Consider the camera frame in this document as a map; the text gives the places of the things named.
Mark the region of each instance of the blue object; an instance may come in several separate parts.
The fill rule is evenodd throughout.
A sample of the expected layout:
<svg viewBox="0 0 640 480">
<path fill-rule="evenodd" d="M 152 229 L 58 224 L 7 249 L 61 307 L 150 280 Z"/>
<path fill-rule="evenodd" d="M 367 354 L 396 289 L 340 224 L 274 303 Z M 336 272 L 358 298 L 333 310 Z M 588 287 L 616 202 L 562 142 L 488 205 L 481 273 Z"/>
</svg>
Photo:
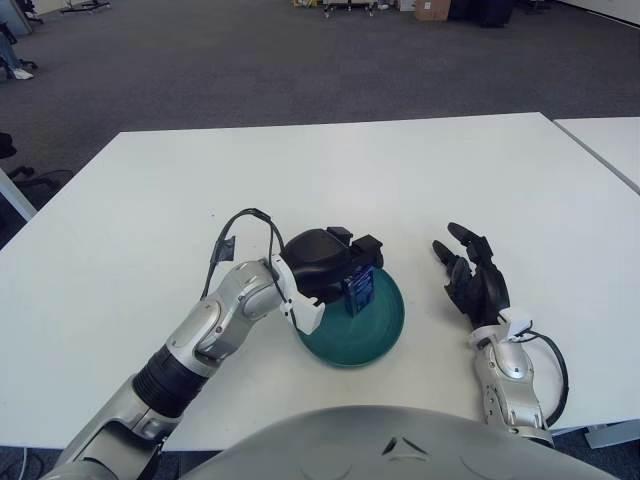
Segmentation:
<svg viewBox="0 0 640 480">
<path fill-rule="evenodd" d="M 355 317 L 364 307 L 369 305 L 375 296 L 373 283 L 373 267 L 361 267 L 352 276 L 342 281 L 345 307 Z"/>
</svg>

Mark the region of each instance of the black cable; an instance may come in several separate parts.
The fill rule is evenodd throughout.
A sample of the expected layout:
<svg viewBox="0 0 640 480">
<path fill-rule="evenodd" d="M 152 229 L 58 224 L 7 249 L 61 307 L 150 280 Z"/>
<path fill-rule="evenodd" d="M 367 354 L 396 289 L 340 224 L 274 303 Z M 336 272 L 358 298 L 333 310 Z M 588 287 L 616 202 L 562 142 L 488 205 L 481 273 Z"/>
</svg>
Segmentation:
<svg viewBox="0 0 640 480">
<path fill-rule="evenodd" d="M 204 283 L 204 289 L 202 290 L 202 294 L 200 295 L 200 300 L 204 300 L 206 296 L 209 295 L 209 287 L 211 285 L 211 278 L 213 277 L 213 272 L 215 271 L 218 263 L 220 263 L 220 260 L 218 259 L 220 246 L 224 243 L 225 238 L 229 233 L 231 226 L 233 225 L 233 222 L 235 222 L 238 218 L 245 215 L 254 216 L 259 220 L 262 220 L 263 222 L 265 222 L 271 228 L 270 235 L 269 235 L 269 272 L 271 273 L 271 278 L 273 278 L 273 283 L 276 286 L 276 290 L 278 291 L 278 294 L 280 295 L 280 298 L 282 299 L 282 301 L 284 303 L 290 302 L 290 300 L 287 300 L 287 298 L 284 296 L 284 293 L 282 293 L 282 289 L 280 288 L 280 285 L 278 285 L 278 279 L 273 270 L 273 264 L 271 263 L 271 257 L 273 256 L 273 237 L 275 235 L 275 237 L 278 239 L 278 245 L 280 247 L 280 251 L 282 252 L 284 250 L 284 241 L 282 240 L 282 235 L 280 234 L 280 230 L 278 230 L 278 227 L 276 227 L 276 225 L 271 220 L 271 217 L 266 213 L 264 213 L 262 210 L 259 210 L 257 208 L 245 208 L 244 210 L 240 210 L 238 213 L 236 213 L 233 217 L 231 217 L 227 221 L 224 227 L 222 227 L 222 230 L 220 231 L 220 235 L 218 235 L 218 238 L 216 239 L 216 243 L 213 246 L 213 252 L 211 253 L 211 260 L 209 262 L 209 271 L 207 272 L 207 278 Z M 298 328 L 295 313 L 293 312 L 293 310 L 290 310 L 290 313 L 291 313 L 291 322 L 293 323 L 293 326 Z"/>
<path fill-rule="evenodd" d="M 558 421 L 558 419 L 562 415 L 562 412 L 564 412 L 564 407 L 567 405 L 567 398 L 569 397 L 569 372 L 567 370 L 567 364 L 564 361 L 564 357 L 562 356 L 562 352 L 558 348 L 558 345 L 556 345 L 556 343 L 551 340 L 551 338 L 541 333 L 534 332 L 531 329 L 527 329 L 522 332 L 522 334 L 525 333 L 528 333 L 532 336 L 525 340 L 518 340 L 518 343 L 530 342 L 531 340 L 535 340 L 536 338 L 543 340 L 553 351 L 553 354 L 558 361 L 558 365 L 560 366 L 560 373 L 562 374 L 562 391 L 560 392 L 560 399 L 558 400 L 558 405 L 556 405 L 556 408 L 546 419 L 547 427 L 551 427 L 551 425 Z"/>
<path fill-rule="evenodd" d="M 276 290 L 278 291 L 280 298 L 284 303 L 288 303 L 290 300 L 287 300 L 284 296 L 284 293 L 282 293 L 282 290 L 280 289 L 280 285 L 278 285 L 278 279 L 276 278 L 276 273 L 273 271 L 273 263 L 271 262 L 271 257 L 273 252 L 273 234 L 276 232 L 276 230 L 277 229 L 275 228 L 275 226 L 271 227 L 271 235 L 269 237 L 269 272 L 271 273 L 271 278 L 273 278 L 273 284 L 276 286 Z M 290 310 L 290 313 L 291 313 L 291 322 L 293 323 L 293 326 L 295 328 L 298 328 L 298 323 L 296 322 L 295 313 L 293 313 L 293 310 Z"/>
<path fill-rule="evenodd" d="M 254 216 L 262 220 L 266 224 L 268 224 L 271 227 L 271 234 L 273 235 L 275 233 L 276 238 L 278 239 L 280 250 L 281 251 L 284 250 L 284 242 L 282 241 L 282 235 L 280 235 L 280 231 L 278 230 L 278 227 L 276 227 L 275 224 L 271 221 L 271 217 L 269 217 L 269 215 L 267 215 L 266 213 L 264 213 L 263 211 L 257 208 L 245 208 L 244 210 L 240 210 L 233 217 L 231 217 L 229 221 L 227 221 L 224 227 L 222 227 L 222 230 L 220 231 L 220 235 L 218 235 L 218 238 L 216 239 L 216 243 L 213 246 L 213 252 L 211 253 L 209 271 L 207 272 L 207 278 L 204 283 L 204 289 L 202 290 L 202 294 L 200 295 L 200 300 L 203 300 L 207 295 L 209 295 L 209 286 L 211 284 L 211 278 L 213 277 L 213 272 L 215 271 L 218 263 L 220 263 L 220 260 L 218 259 L 220 247 L 224 243 L 227 237 L 227 234 L 229 233 L 229 230 L 233 225 L 233 222 L 235 222 L 238 218 L 245 215 Z"/>
</svg>

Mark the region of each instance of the gray carpet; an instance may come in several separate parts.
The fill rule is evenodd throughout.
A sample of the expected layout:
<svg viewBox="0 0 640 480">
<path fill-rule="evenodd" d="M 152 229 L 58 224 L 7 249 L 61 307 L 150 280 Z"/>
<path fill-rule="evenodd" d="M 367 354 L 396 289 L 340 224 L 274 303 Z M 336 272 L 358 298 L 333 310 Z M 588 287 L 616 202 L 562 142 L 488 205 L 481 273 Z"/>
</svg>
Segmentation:
<svg viewBox="0 0 640 480">
<path fill-rule="evenodd" d="M 78 171 L 120 131 L 541 111 L 549 118 L 640 115 L 638 30 L 554 4 L 517 10 L 504 29 L 421 23 L 410 13 L 336 12 L 286 0 L 114 0 L 95 15 L 49 15 L 16 50 L 37 78 L 0 75 L 0 130 L 19 154 L 6 170 Z M 41 206 L 44 188 L 28 196 Z M 0 199 L 0 246 L 22 222 Z M 580 432 L 561 451 L 640 479 L 638 442 L 590 451 Z M 38 452 L 43 471 L 57 452 Z M 24 480 L 36 480 L 39 460 Z M 0 472 L 20 451 L 0 448 Z M 167 455 L 159 479 L 194 463 Z"/>
</svg>

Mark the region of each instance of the table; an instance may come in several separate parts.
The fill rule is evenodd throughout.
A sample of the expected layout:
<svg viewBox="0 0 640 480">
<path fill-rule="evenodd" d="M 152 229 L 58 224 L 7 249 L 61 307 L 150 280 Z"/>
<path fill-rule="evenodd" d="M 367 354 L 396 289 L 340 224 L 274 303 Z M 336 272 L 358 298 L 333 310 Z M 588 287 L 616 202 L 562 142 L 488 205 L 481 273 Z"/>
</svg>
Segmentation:
<svg viewBox="0 0 640 480">
<path fill-rule="evenodd" d="M 577 118 L 556 124 L 640 195 L 640 117 Z"/>
<path fill-rule="evenodd" d="M 562 349 L 571 393 L 556 427 L 640 418 L 640 199 L 527 113 L 119 134 L 0 251 L 0 444 L 63 447 L 185 317 L 215 237 L 247 206 L 271 213 L 285 239 L 328 225 L 378 237 L 404 331 L 380 361 L 341 370 L 271 315 L 168 449 L 226 448 L 347 404 L 479 420 L 469 324 L 430 247 L 454 247 L 452 220 L 488 236 L 512 304 Z M 243 219 L 234 233 L 237 261 L 266 252 L 260 222 Z M 558 370 L 542 345 L 527 345 L 548 413 Z"/>
</svg>

